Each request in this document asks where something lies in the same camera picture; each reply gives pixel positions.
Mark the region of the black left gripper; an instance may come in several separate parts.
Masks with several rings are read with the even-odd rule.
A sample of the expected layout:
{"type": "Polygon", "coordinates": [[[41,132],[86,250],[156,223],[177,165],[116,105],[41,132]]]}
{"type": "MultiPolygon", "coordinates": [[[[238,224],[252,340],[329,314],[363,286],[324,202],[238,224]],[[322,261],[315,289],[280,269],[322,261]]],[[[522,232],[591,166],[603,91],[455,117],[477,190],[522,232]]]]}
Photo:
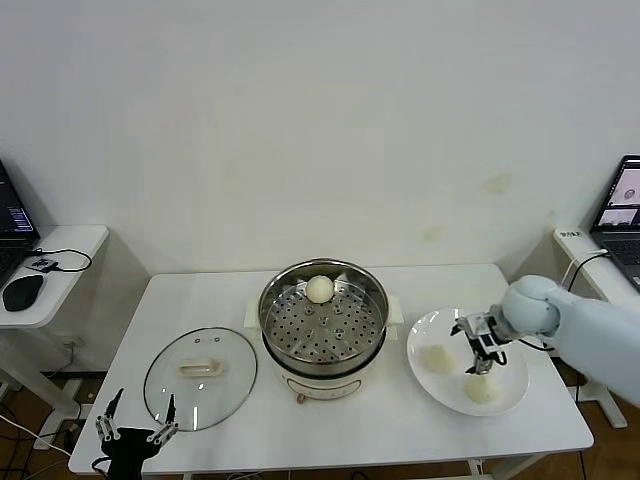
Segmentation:
{"type": "Polygon", "coordinates": [[[170,395],[164,425],[154,432],[149,429],[114,427],[113,419],[123,392],[123,388],[118,390],[107,404],[105,412],[96,417],[95,426],[102,440],[101,450],[110,461],[107,478],[141,480],[144,462],[156,456],[161,445],[165,445],[178,431],[175,395],[170,395]]]}

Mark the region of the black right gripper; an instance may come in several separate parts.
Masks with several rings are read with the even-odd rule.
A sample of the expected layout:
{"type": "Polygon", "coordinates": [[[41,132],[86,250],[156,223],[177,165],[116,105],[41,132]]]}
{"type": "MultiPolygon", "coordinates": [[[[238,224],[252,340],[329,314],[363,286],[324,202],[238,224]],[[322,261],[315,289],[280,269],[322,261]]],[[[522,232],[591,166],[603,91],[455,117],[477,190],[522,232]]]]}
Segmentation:
{"type": "Polygon", "coordinates": [[[465,371],[470,375],[485,375],[493,364],[503,365],[503,341],[489,331],[489,315],[486,313],[456,318],[450,335],[464,332],[474,353],[472,365],[465,371]]]}

